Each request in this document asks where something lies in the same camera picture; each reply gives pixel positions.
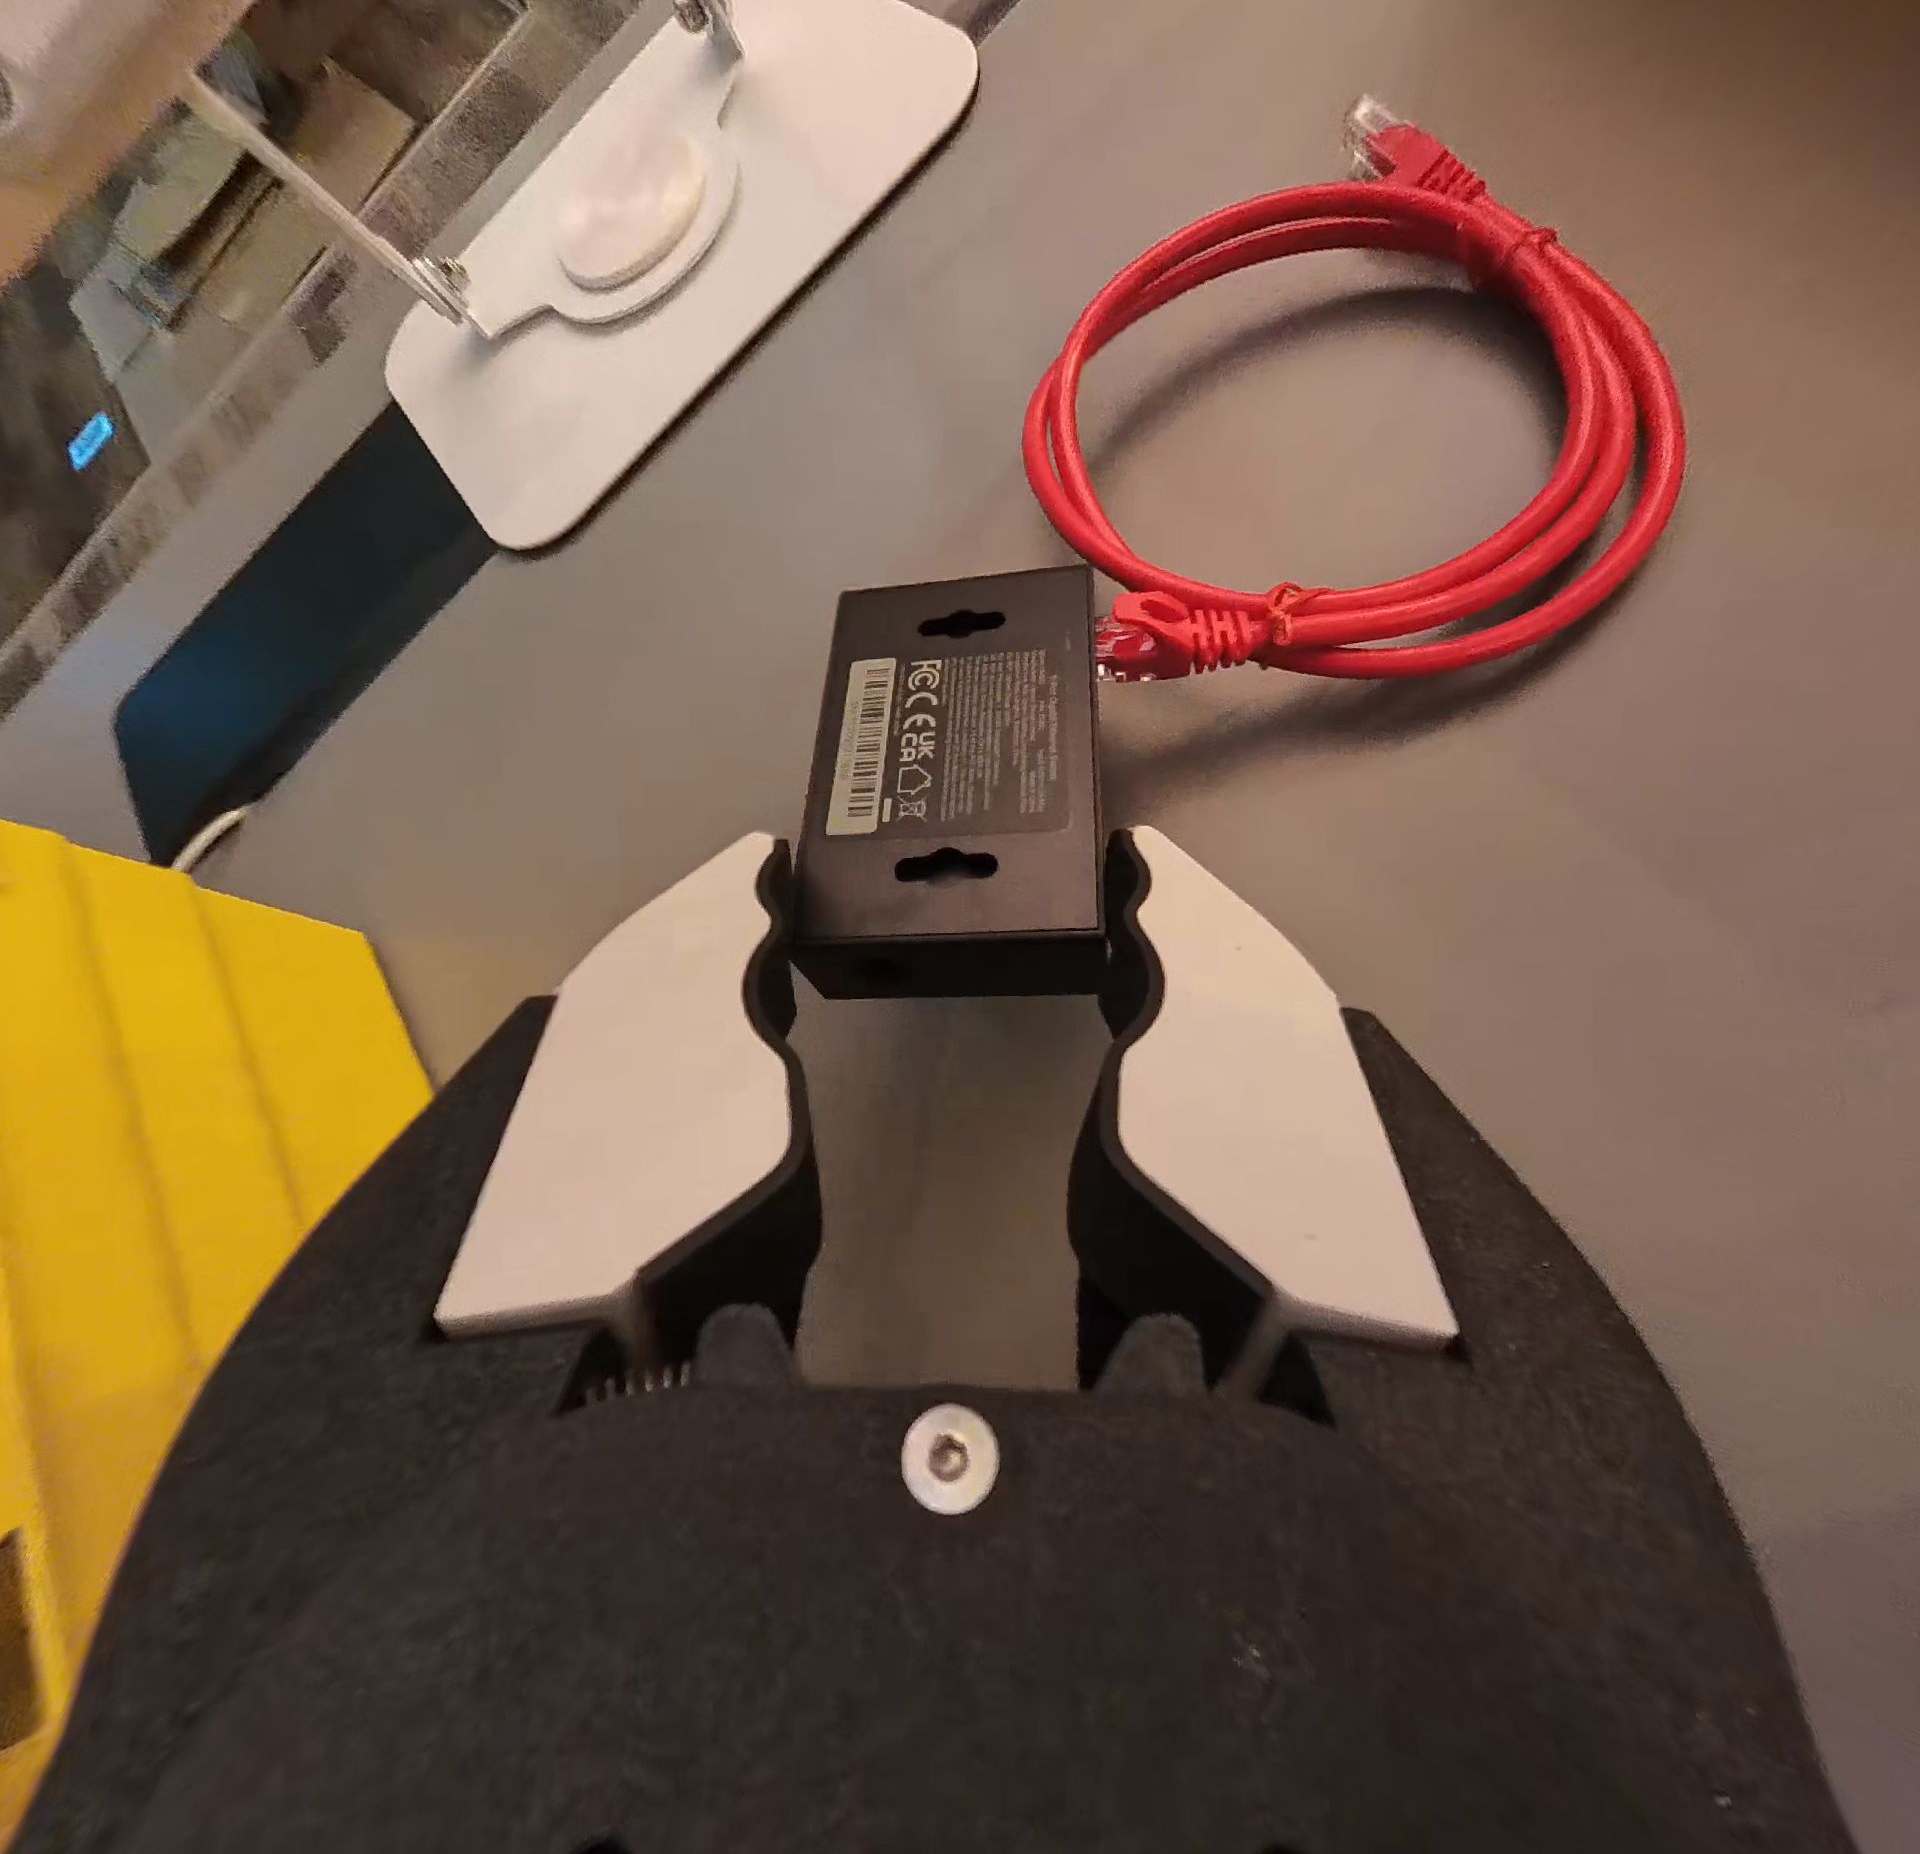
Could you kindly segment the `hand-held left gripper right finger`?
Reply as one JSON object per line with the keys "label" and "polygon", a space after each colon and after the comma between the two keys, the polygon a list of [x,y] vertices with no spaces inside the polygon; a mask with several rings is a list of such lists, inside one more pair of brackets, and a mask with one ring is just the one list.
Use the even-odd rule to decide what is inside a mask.
{"label": "hand-held left gripper right finger", "polygon": [[1106,857],[1110,1033],[1078,1136],[1078,1352],[1148,1316],[1203,1354],[1459,1339],[1348,1018],[1308,956],[1167,834]]}

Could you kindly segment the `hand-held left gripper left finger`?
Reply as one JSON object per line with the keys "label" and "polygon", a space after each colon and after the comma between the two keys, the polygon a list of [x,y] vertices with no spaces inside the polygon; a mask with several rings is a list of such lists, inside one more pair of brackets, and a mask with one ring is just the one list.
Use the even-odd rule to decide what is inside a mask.
{"label": "hand-held left gripper left finger", "polygon": [[563,978],[435,1319],[696,1342],[731,1304],[800,1321],[821,1181],[789,1042],[791,850],[743,834]]}

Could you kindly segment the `black ethernet switch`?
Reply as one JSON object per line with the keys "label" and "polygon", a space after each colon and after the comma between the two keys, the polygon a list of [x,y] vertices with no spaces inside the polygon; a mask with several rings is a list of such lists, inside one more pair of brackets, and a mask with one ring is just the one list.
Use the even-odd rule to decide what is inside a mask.
{"label": "black ethernet switch", "polygon": [[837,597],[792,869],[791,956],[819,996],[1100,987],[1092,609],[1086,564]]}

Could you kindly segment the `yellow plastic bin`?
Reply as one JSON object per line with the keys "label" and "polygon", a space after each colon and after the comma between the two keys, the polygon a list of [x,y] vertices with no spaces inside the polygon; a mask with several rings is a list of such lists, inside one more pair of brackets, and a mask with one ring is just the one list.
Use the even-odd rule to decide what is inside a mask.
{"label": "yellow plastic bin", "polygon": [[5,823],[5,1807],[215,1363],[427,1104],[371,945]]}

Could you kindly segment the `black flat panel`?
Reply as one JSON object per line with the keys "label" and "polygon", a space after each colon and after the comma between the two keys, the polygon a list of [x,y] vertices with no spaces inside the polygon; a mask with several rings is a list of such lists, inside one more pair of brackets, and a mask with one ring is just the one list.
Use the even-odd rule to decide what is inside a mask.
{"label": "black flat panel", "polygon": [[272,793],[489,558],[390,401],[118,703],[146,857]]}

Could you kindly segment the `white stand base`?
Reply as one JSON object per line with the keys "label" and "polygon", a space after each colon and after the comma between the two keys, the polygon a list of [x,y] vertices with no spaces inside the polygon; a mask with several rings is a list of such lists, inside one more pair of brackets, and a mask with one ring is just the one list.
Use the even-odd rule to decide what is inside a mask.
{"label": "white stand base", "polygon": [[569,531],[951,135],[977,48],[901,0],[673,0],[492,209],[387,386],[492,544]]}

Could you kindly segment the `metal stand bracket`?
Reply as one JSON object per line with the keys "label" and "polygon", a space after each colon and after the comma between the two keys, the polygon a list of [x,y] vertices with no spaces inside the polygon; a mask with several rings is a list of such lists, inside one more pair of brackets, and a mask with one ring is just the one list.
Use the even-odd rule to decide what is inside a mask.
{"label": "metal stand bracket", "polygon": [[[673,17],[690,36],[702,38],[717,65],[721,94],[733,90],[733,80],[747,56],[733,0],[673,0]],[[503,326],[483,321],[469,303],[469,271],[449,256],[408,256],[381,234],[376,234],[347,203],[307,172],[300,161],[268,139],[247,112],[219,93],[200,73],[189,70],[182,82],[183,104],[220,137],[236,143],[243,154],[258,161],[285,190],[318,214],[336,239],[348,241],[366,261],[398,278],[417,300],[438,311],[455,326],[481,331],[494,339]]]}

